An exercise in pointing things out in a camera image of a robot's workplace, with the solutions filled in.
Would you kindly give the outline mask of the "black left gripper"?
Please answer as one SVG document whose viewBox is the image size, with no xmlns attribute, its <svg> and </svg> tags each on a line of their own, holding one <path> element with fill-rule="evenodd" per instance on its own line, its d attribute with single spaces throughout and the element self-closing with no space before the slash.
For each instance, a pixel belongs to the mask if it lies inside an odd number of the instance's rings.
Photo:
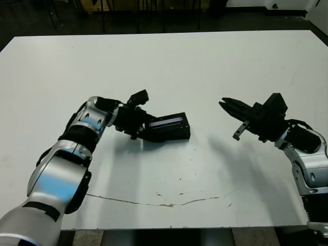
<svg viewBox="0 0 328 246">
<path fill-rule="evenodd" d="M 140 138 L 149 142 L 164 142 L 161 134 L 152 129 L 145 129 L 145 124 L 156 119 L 158 117 L 148 114 L 140 106 L 123 104 L 118 107 L 115 129 L 130 135 L 132 140 Z"/>
</svg>

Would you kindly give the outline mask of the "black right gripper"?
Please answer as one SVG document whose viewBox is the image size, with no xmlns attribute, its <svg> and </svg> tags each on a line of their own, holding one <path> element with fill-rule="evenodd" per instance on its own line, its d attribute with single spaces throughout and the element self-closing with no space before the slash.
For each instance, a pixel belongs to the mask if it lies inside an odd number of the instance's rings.
<svg viewBox="0 0 328 246">
<path fill-rule="evenodd" d="M 233 134 L 235 140 L 240 140 L 241 134 L 248 130 L 258 135 L 261 142 L 276 141 L 288 125 L 284 119 L 288 107 L 282 102 L 263 105 L 256 102 L 251 107 L 240 100 L 223 97 L 220 105 L 230 116 L 242 121 Z"/>
</svg>

